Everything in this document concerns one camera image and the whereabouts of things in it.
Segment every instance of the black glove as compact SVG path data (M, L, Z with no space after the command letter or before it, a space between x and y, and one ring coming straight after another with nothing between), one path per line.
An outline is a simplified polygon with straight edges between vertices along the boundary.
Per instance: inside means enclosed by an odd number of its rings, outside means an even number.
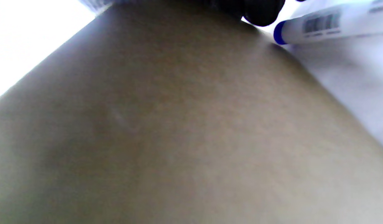
M220 10L236 19L244 17L256 26L272 24L283 8L285 0L198 0L204 5Z

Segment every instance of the bright background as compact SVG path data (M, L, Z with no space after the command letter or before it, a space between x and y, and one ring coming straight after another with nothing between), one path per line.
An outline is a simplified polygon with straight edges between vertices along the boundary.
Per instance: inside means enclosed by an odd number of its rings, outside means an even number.
M77 0L0 0L0 95L94 17Z

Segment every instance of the marker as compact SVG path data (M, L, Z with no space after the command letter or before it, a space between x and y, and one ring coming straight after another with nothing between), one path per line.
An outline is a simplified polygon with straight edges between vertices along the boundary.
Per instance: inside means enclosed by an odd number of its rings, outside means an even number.
M277 24L278 44L305 44L328 39L383 35L383 0L354 2L326 8Z

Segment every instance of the barcode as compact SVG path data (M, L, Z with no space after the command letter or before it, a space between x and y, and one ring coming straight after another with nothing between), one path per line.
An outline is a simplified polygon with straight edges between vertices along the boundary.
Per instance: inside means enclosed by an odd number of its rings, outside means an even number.
M304 33L317 32L322 30L329 30L339 27L340 13L333 13L326 16L319 16L310 18L305 21Z

